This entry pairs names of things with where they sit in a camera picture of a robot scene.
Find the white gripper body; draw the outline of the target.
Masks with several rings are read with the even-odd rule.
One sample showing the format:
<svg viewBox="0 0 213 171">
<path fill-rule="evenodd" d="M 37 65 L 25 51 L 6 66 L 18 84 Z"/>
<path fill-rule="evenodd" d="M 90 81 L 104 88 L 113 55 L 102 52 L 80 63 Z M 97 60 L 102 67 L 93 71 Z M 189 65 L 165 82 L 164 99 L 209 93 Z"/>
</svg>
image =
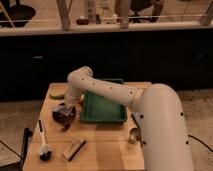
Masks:
<svg viewBox="0 0 213 171">
<path fill-rule="evenodd" d="M 82 97 L 83 92 L 76 88 L 68 87 L 65 91 L 65 106 L 67 109 L 73 108 Z"/>
</svg>

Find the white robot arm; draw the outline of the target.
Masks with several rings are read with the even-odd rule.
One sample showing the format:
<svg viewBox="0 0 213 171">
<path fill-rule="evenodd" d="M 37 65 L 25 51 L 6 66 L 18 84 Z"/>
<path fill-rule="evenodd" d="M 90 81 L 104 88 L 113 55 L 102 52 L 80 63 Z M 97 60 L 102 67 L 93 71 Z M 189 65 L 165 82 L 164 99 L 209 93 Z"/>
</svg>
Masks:
<svg viewBox="0 0 213 171">
<path fill-rule="evenodd" d="M 90 91 L 128 107 L 142 117 L 141 145 L 147 171 L 194 171 L 181 100 L 168 85 L 147 88 L 95 79 L 88 66 L 67 76 L 65 105 L 71 108 Z"/>
</svg>

